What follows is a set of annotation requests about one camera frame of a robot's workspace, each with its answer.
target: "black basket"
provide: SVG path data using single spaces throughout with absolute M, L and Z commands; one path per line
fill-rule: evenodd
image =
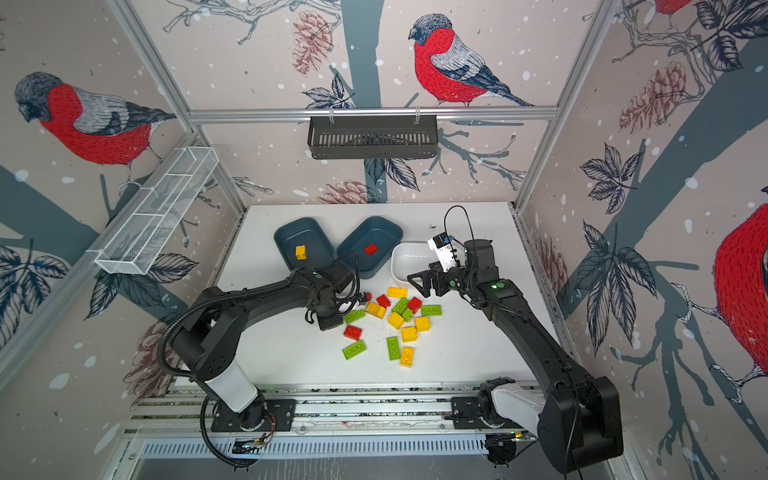
M 413 115 L 312 117 L 307 144 L 312 157 L 432 158 L 437 155 L 437 117 Z

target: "wire basket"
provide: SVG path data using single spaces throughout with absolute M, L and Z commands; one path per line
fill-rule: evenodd
M 210 147 L 186 147 L 96 259 L 107 273 L 146 275 L 219 163 Z
M 333 123 L 312 117 L 307 139 L 312 157 L 331 158 L 432 158 L 437 155 L 437 117 L 421 115 L 382 117 L 344 116 Z

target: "white wire basket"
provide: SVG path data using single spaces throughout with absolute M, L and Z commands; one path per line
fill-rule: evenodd
M 107 273 L 146 275 L 219 163 L 210 147 L 178 150 L 176 160 L 96 259 Z

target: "metal grate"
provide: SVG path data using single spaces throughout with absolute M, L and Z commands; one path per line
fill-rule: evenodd
M 434 435 L 286 436 L 275 439 L 256 454 L 233 455 L 236 440 L 212 439 L 214 445 L 234 458 L 328 458 L 403 455 L 487 455 L 485 435 L 474 433 Z M 141 458 L 208 458 L 202 439 L 148 439 Z
M 146 275 L 219 163 L 210 147 L 186 147 L 107 243 L 96 264 L 107 273 Z

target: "white table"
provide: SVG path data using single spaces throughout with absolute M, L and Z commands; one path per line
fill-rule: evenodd
M 270 205 L 252 206 L 221 273 L 218 286 L 224 291 L 253 288 L 285 278 L 288 269 L 273 235 L 278 227 L 301 217 L 318 221 L 330 242 L 337 246 L 363 220 L 379 215 L 397 223 L 402 241 L 426 241 L 442 232 L 443 216 L 453 204 L 367 204 L 367 205 Z M 496 264 L 502 278 L 509 278 L 522 290 L 531 309 L 556 339 L 551 318 L 534 278 L 523 243 L 505 203 L 466 203 L 476 238 L 493 240 Z M 469 228 L 460 209 L 448 218 L 449 233 L 469 240 Z M 361 291 L 374 299 L 395 286 L 389 260 Z M 411 288 L 409 298 L 418 296 Z M 406 386 L 457 386 L 476 384 L 498 376 L 533 380 L 528 365 L 507 336 L 474 310 L 456 292 L 443 297 L 434 294 L 425 305 L 442 305 L 443 315 L 432 318 L 432 329 L 408 343 L 415 349 L 412 368 L 389 361 L 386 337 L 400 332 L 384 319 L 371 315 L 357 320 L 367 351 L 347 361 L 342 348 L 353 341 L 343 336 L 346 325 L 321 332 L 317 324 L 304 321 L 304 310 L 295 309 L 263 320 L 240 338 L 237 361 L 253 383 L 261 386 L 294 388 L 396 388 Z

